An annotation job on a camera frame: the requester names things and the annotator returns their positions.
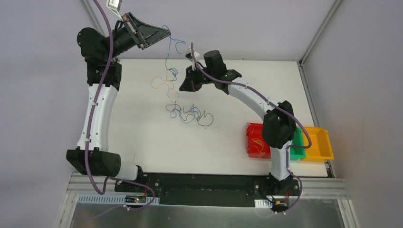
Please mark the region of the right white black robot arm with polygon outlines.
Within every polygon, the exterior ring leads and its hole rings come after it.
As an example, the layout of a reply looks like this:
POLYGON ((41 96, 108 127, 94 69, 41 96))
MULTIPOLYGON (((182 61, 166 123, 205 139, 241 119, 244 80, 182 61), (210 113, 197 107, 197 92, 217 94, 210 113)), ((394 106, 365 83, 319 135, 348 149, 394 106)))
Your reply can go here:
POLYGON ((225 94, 242 101, 262 119, 262 138, 271 151, 270 190, 277 195, 283 194, 293 179, 288 171, 290 159, 287 149, 292 143, 297 127, 291 103, 274 103, 250 86, 241 73, 227 69, 217 50, 203 55, 206 66, 199 63, 198 54, 192 50, 187 51, 185 56, 192 64, 186 68, 180 91, 197 92, 203 85, 214 84, 225 94))

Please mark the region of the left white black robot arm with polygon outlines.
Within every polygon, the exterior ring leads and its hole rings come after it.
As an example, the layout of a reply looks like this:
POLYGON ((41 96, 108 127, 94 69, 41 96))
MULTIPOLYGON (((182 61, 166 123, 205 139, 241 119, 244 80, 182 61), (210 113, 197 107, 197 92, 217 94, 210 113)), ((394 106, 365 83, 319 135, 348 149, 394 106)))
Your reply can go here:
POLYGON ((131 12, 116 22, 108 37, 93 28, 77 35, 87 65, 88 106, 83 131, 76 148, 67 150, 67 161, 82 175, 126 179, 133 192, 140 192, 145 179, 141 167, 123 162, 109 151, 108 132, 113 104, 122 78, 122 66, 115 59, 133 47, 145 49, 170 36, 167 28, 146 24, 131 12))

